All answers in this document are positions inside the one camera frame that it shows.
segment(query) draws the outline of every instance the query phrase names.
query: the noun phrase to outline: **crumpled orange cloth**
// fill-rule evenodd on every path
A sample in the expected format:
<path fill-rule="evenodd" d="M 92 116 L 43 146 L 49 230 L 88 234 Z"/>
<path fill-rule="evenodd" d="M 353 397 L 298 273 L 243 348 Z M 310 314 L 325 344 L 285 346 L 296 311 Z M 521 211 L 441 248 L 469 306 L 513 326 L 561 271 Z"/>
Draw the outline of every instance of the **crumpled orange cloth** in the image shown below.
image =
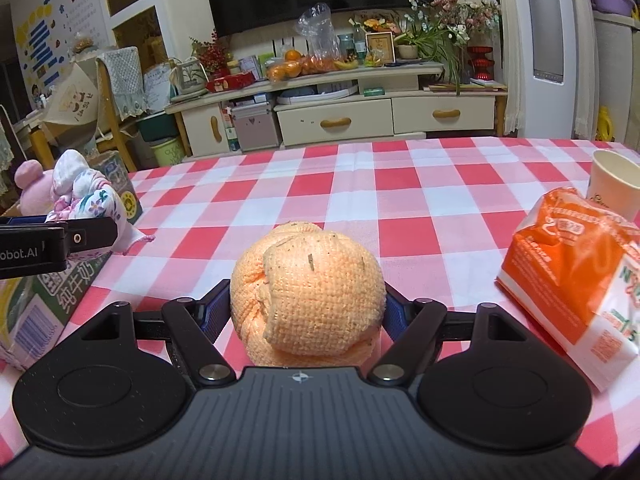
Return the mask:
<path fill-rule="evenodd" d="M 384 309 L 375 257 L 308 222 L 276 227 L 244 252 L 231 275 L 231 319 L 257 366 L 361 365 Z"/>

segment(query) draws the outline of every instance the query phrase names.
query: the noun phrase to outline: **white tv cabinet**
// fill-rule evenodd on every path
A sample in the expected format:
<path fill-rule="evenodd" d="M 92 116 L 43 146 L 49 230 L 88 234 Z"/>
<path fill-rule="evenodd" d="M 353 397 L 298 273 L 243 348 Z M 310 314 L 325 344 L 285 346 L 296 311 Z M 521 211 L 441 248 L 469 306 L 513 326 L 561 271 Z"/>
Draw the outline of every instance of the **white tv cabinet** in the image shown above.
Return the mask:
<path fill-rule="evenodd" d="M 176 114 L 181 134 L 189 139 L 193 156 L 229 152 L 220 105 L 223 102 L 287 88 L 357 80 L 360 92 L 384 88 L 385 94 L 356 94 L 334 101 L 277 105 L 285 147 L 354 139 L 415 137 L 444 130 L 493 130 L 504 133 L 506 92 L 434 93 L 418 86 L 418 76 L 439 75 L 440 63 L 388 68 L 357 68 L 302 76 L 272 84 L 258 82 L 234 91 L 207 94 L 165 109 Z"/>

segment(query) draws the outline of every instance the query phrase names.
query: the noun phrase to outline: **paper cup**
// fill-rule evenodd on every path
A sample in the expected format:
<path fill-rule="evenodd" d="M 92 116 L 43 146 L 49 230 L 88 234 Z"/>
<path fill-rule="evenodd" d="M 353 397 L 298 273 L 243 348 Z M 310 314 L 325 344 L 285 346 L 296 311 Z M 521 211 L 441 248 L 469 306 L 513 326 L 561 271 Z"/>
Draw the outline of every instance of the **paper cup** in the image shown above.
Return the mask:
<path fill-rule="evenodd" d="M 640 210 L 640 166 L 611 150 L 596 150 L 587 199 L 633 222 Z"/>

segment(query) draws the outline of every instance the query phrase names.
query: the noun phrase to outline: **pink plush toy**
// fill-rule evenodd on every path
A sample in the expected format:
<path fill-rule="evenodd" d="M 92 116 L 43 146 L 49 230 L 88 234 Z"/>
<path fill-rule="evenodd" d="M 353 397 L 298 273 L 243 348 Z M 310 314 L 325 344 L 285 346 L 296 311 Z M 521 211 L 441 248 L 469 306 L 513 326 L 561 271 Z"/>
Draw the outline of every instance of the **pink plush toy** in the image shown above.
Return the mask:
<path fill-rule="evenodd" d="M 22 190 L 20 212 L 24 216 L 46 215 L 53 209 L 53 170 L 42 171 L 37 160 L 23 162 L 14 176 Z"/>

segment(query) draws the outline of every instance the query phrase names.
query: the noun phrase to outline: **stuffed toy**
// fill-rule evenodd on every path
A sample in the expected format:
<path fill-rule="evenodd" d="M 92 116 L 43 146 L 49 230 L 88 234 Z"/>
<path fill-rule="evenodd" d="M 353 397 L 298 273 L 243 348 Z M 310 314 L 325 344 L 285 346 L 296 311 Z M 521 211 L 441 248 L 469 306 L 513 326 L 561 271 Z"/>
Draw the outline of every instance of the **stuffed toy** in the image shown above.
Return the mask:
<path fill-rule="evenodd" d="M 127 221 L 122 199 L 100 171 L 93 170 L 76 150 L 66 150 L 56 162 L 52 176 L 53 211 L 47 222 L 77 218 L 101 218 L 108 216 L 116 222 L 118 238 L 108 248 L 73 253 L 69 260 L 91 260 L 113 251 L 127 254 L 137 242 L 151 242 L 155 236 L 147 236 Z"/>
<path fill-rule="evenodd" d="M 53 170 L 42 171 L 37 160 L 27 160 L 15 172 L 14 181 L 22 190 L 20 212 L 23 215 L 46 215 L 53 209 Z"/>
<path fill-rule="evenodd" d="M 257 366 L 361 365 L 385 309 L 375 257 L 345 235 L 308 222 L 276 227 L 231 275 L 231 317 Z"/>

